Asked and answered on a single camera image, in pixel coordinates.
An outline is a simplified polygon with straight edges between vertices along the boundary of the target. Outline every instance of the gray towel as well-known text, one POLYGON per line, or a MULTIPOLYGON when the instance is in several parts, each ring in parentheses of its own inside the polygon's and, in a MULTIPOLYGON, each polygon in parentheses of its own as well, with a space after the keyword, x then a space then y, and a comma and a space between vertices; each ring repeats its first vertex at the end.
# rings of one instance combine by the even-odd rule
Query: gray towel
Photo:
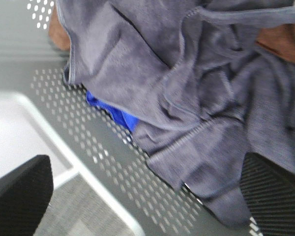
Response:
POLYGON ((295 174, 295 64, 255 45, 260 28, 295 23, 292 5, 58 0, 71 40, 65 81, 138 117, 151 170, 174 189, 186 183, 225 225, 245 224, 246 152, 295 174))

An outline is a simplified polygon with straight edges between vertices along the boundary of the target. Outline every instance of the gray carpet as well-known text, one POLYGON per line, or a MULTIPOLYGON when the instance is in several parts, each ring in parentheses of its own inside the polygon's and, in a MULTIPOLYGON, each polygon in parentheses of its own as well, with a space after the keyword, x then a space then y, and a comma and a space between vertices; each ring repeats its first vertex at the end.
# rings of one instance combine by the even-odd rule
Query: gray carpet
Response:
POLYGON ((134 236, 81 176, 54 192, 34 235, 134 236))

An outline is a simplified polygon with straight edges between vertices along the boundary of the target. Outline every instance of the brown cloth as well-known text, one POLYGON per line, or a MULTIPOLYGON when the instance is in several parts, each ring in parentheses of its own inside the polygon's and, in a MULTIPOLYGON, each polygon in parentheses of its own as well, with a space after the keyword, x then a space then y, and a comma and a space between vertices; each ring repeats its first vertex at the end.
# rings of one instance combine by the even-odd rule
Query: brown cloth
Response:
POLYGON ((295 24, 261 29, 257 44, 278 57, 295 63, 295 24))
POLYGON ((63 51, 70 50, 70 38, 58 20, 56 7, 51 15, 48 35, 58 48, 63 51))

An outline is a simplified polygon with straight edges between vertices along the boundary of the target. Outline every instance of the blue fabric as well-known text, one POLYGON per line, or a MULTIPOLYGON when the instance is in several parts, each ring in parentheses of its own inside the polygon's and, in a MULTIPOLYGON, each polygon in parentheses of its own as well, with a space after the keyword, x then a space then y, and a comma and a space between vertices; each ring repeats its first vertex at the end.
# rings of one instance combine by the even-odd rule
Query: blue fabric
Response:
POLYGON ((106 104, 105 102, 98 100, 97 98, 95 98, 91 94, 90 91, 87 91, 87 102, 91 106, 99 106, 100 108, 103 108, 106 111, 108 111, 110 113, 110 115, 112 116, 114 122, 122 125, 123 127, 127 128, 131 132, 134 131, 134 129, 139 121, 138 118, 128 114, 127 112, 118 110, 117 108, 112 107, 112 106, 106 104))

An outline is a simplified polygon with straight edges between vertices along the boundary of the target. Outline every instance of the black mesh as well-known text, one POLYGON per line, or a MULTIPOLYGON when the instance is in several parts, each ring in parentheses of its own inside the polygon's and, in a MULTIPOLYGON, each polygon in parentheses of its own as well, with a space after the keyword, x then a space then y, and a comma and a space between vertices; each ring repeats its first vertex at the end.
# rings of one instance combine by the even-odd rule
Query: black mesh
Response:
POLYGON ((240 188, 264 236, 295 236, 295 176, 249 153, 240 188))
POLYGON ((53 192, 50 159, 39 155, 0 179, 0 236, 33 235, 53 192))

